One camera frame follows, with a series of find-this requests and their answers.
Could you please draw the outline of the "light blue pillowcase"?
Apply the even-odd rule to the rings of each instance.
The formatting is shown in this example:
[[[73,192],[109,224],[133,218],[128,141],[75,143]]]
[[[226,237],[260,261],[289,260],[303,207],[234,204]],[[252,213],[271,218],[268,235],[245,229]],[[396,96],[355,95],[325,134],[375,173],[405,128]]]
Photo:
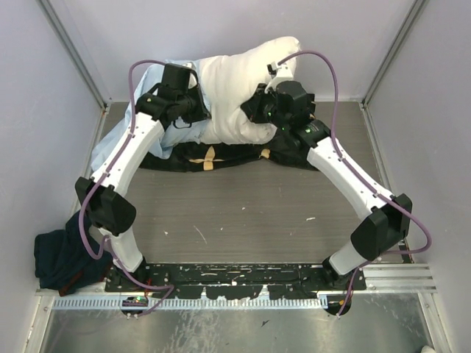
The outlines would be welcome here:
[[[112,176],[132,177],[148,151],[157,157],[168,157],[171,145],[163,146],[161,140],[171,131],[177,142],[187,135],[197,138],[209,120],[196,122],[182,128],[165,127],[146,113],[137,113],[135,103],[150,88],[160,82],[165,62],[158,60],[140,60],[128,70],[130,89],[129,108],[124,118],[110,130],[91,152],[91,170],[94,175],[107,179]]]

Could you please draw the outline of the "white pillow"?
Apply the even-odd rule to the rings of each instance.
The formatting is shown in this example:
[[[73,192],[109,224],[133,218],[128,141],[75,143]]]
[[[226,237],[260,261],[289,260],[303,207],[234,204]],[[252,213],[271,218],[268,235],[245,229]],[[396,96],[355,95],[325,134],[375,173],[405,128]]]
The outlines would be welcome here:
[[[277,131],[270,123],[249,121],[241,105],[259,84],[271,80],[267,65],[300,50],[292,36],[275,38],[241,54],[218,55],[198,62],[198,77],[209,104],[211,119],[197,138],[199,143],[227,145],[268,143]]]

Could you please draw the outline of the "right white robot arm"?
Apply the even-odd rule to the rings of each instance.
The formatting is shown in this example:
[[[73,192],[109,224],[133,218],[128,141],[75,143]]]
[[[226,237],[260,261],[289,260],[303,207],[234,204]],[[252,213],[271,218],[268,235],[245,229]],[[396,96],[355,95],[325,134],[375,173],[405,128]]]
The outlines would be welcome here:
[[[322,172],[360,219],[346,244],[322,263],[324,283],[338,290],[355,268],[406,238],[410,220],[404,212],[411,211],[412,201],[405,194],[394,196],[358,166],[327,125],[314,118],[313,99],[296,81],[276,88],[260,83],[241,109],[253,123],[275,125],[289,148]]]

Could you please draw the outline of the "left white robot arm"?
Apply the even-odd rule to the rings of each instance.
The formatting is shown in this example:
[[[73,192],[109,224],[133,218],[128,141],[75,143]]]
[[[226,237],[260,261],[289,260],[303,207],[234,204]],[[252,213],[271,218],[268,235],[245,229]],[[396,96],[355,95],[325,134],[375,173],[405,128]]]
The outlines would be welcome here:
[[[81,205],[80,237],[89,255],[98,260],[109,250],[123,271],[121,283],[131,291],[143,289],[147,273],[139,268],[139,251],[132,225],[137,211],[125,196],[149,148],[182,119],[186,127],[210,117],[199,79],[190,63],[163,64],[161,80],[139,97],[130,97],[131,118],[107,159],[89,178],[75,184]]]

